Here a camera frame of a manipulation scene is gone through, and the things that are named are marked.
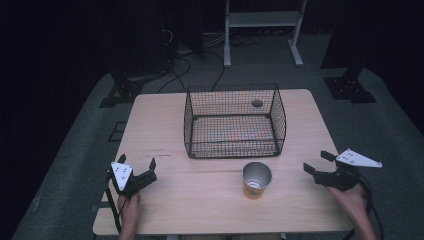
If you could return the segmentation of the black wire basket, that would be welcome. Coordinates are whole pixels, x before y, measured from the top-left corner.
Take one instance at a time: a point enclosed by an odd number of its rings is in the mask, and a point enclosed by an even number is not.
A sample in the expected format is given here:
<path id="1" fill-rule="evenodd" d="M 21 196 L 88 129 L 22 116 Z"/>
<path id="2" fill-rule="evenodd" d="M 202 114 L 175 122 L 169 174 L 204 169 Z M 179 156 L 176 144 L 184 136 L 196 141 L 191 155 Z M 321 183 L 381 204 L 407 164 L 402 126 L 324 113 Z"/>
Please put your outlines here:
<path id="1" fill-rule="evenodd" d="M 184 145 L 194 159 L 276 157 L 286 138 L 286 114 L 276 84 L 190 87 Z"/>

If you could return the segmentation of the orange paper cup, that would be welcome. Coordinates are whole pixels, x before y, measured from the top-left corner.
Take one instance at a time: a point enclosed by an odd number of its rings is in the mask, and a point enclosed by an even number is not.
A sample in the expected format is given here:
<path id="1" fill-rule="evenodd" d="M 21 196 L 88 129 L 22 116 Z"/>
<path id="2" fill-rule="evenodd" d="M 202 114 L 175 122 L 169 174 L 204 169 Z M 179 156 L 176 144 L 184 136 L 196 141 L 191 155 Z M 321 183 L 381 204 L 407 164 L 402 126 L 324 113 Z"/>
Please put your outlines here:
<path id="1" fill-rule="evenodd" d="M 250 162 L 242 169 L 243 191 L 247 198 L 260 198 L 272 182 L 271 169 L 263 162 Z"/>

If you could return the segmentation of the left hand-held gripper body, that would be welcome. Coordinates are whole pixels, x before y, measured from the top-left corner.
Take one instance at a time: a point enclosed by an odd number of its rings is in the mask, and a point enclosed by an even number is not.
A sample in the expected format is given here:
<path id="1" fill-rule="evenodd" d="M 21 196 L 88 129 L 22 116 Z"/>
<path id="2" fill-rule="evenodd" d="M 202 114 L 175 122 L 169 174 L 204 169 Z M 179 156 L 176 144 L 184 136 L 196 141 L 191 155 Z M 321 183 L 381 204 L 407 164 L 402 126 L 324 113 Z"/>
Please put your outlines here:
<path id="1" fill-rule="evenodd" d="M 133 196 L 141 189 L 157 180 L 157 175 L 149 169 L 140 175 L 133 173 L 131 165 L 111 163 L 112 180 L 116 192 L 123 196 Z"/>

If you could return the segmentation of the person's left hand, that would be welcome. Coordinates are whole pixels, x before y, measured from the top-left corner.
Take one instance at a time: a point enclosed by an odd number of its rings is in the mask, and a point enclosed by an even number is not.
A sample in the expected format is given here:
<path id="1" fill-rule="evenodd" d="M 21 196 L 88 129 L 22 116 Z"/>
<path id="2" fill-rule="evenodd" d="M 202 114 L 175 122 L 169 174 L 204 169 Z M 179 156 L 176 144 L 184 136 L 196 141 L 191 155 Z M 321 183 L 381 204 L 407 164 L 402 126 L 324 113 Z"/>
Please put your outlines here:
<path id="1" fill-rule="evenodd" d="M 136 234 L 140 217 L 140 194 L 119 196 L 117 200 L 121 216 L 121 232 Z"/>

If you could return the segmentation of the person's right hand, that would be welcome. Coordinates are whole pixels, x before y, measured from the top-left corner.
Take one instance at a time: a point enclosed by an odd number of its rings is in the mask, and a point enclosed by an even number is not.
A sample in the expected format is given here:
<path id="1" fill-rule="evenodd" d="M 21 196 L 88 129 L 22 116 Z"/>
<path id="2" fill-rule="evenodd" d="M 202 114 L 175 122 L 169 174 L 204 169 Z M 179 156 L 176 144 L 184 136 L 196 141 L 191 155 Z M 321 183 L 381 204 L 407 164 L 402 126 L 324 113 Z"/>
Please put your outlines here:
<path id="1" fill-rule="evenodd" d="M 365 193 L 359 184 L 346 191 L 333 187 L 327 187 L 326 190 L 336 199 L 352 222 L 367 217 Z"/>

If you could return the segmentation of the white metal table frame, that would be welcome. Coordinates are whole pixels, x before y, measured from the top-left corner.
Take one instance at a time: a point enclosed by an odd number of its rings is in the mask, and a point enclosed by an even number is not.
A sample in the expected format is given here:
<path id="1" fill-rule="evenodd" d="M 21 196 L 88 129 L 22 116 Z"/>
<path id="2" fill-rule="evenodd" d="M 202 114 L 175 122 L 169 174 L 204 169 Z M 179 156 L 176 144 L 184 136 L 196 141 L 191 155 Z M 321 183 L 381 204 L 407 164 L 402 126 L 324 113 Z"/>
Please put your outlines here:
<path id="1" fill-rule="evenodd" d="M 297 67 L 304 65 L 297 48 L 297 42 L 303 23 L 303 18 L 308 0 L 301 0 L 300 7 L 296 11 L 274 12 L 231 12 L 230 0 L 226 0 L 223 65 L 231 66 L 230 30 L 235 28 L 261 28 L 261 27 L 293 27 L 294 33 L 288 40 L 294 63 Z"/>

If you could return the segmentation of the black stand base plate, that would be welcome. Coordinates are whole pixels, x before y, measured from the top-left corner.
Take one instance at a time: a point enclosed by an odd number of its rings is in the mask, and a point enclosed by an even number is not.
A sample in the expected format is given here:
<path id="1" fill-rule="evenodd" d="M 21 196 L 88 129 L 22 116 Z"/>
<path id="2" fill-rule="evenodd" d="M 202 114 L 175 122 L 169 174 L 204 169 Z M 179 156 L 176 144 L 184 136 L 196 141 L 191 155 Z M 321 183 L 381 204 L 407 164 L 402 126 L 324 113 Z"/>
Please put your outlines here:
<path id="1" fill-rule="evenodd" d="M 373 95 L 359 82 L 362 66 L 349 66 L 342 76 L 325 77 L 324 82 L 335 100 L 375 103 Z"/>
<path id="2" fill-rule="evenodd" d="M 144 74 L 131 72 L 124 74 L 123 80 L 113 80 L 113 86 L 107 97 L 103 98 L 100 108 L 113 108 L 117 104 L 133 103 L 142 93 L 144 85 L 165 76 L 165 73 Z"/>

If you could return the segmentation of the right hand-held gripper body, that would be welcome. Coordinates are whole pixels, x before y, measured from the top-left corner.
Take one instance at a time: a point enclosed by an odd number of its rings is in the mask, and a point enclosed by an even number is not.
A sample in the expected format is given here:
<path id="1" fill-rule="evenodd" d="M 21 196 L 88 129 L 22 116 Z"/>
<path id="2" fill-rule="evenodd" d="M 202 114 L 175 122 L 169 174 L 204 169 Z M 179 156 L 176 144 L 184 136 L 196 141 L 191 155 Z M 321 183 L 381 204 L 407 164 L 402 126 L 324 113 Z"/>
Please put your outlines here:
<path id="1" fill-rule="evenodd" d="M 346 191 L 359 183 L 359 167 L 382 168 L 383 164 L 368 158 L 351 149 L 347 149 L 339 155 L 335 155 L 336 170 L 322 172 L 315 170 L 313 179 L 316 184 L 333 187 L 340 191 Z"/>

